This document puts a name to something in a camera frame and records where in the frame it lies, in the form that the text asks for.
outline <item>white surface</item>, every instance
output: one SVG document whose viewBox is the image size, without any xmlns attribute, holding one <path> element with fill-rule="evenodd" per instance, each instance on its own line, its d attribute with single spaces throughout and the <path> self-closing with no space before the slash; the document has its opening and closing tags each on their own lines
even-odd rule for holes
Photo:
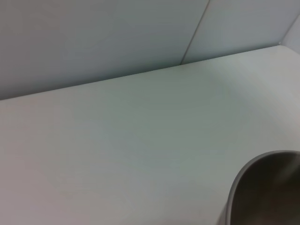
<svg viewBox="0 0 300 225">
<path fill-rule="evenodd" d="M 300 16 L 298 16 L 297 20 L 286 34 L 282 41 L 282 45 L 285 45 L 300 54 Z"/>
<path fill-rule="evenodd" d="M 278 46 L 1 101 L 1 224 L 215 224 L 247 161 L 299 149 L 299 71 Z"/>
<path fill-rule="evenodd" d="M 0 99 L 179 65 L 207 0 L 2 0 Z"/>
<path fill-rule="evenodd" d="M 211 0 L 184 63 L 278 45 L 299 0 Z"/>
</svg>

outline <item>white shelf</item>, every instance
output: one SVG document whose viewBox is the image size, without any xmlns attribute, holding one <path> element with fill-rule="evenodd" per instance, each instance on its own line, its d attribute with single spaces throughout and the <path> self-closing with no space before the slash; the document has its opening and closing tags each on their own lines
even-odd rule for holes
<svg viewBox="0 0 300 225">
<path fill-rule="evenodd" d="M 0 102 L 1 222 L 213 225 L 251 158 L 298 150 L 277 46 Z"/>
</svg>

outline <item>white wall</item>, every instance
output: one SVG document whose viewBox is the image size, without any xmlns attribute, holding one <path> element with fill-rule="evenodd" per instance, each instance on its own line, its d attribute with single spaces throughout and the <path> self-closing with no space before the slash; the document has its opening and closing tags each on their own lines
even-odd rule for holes
<svg viewBox="0 0 300 225">
<path fill-rule="evenodd" d="M 278 45 L 299 0 L 211 0 L 184 63 Z"/>
<path fill-rule="evenodd" d="M 285 45 L 300 54 L 300 16 L 298 16 L 297 20 L 286 34 L 282 41 L 282 45 Z"/>
<path fill-rule="evenodd" d="M 0 99 L 176 66 L 207 0 L 3 0 Z"/>
<path fill-rule="evenodd" d="M 208 0 L 0 1 L 0 99 L 179 65 Z M 299 0 L 211 0 L 184 63 L 276 45 Z"/>
</svg>

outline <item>gray wall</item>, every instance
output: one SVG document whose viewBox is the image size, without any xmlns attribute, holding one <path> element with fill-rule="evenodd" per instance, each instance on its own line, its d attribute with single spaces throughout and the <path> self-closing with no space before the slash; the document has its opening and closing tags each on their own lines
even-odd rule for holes
<svg viewBox="0 0 300 225">
<path fill-rule="evenodd" d="M 0 99 L 179 65 L 208 0 L 4 0 Z M 299 0 L 211 0 L 184 63 L 276 45 Z"/>
<path fill-rule="evenodd" d="M 207 1 L 1 1 L 0 98 L 176 66 Z"/>
<path fill-rule="evenodd" d="M 278 45 L 300 0 L 211 0 L 184 63 Z"/>
<path fill-rule="evenodd" d="M 282 41 L 282 45 L 285 45 L 300 54 L 300 16 L 298 16 L 297 20 L 286 34 Z"/>
</svg>

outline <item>cup rim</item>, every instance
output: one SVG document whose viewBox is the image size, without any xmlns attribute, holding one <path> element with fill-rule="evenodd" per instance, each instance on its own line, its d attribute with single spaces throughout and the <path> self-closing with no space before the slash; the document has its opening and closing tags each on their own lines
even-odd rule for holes
<svg viewBox="0 0 300 225">
<path fill-rule="evenodd" d="M 226 211 L 225 211 L 225 225 L 230 225 L 231 220 L 231 212 L 232 212 L 232 205 L 233 205 L 233 198 L 235 191 L 237 189 L 237 186 L 245 174 L 245 172 L 258 160 L 261 160 L 262 158 L 271 156 L 271 155 L 277 155 L 277 154 L 283 154 L 283 153 L 295 153 L 297 155 L 300 155 L 300 151 L 294 151 L 294 150 L 276 150 L 276 151 L 269 151 L 266 153 L 263 153 L 261 155 L 256 156 L 255 158 L 251 159 L 249 162 L 247 162 L 239 171 L 238 175 L 235 177 L 232 186 L 229 191 L 227 204 L 226 204 Z"/>
</svg>

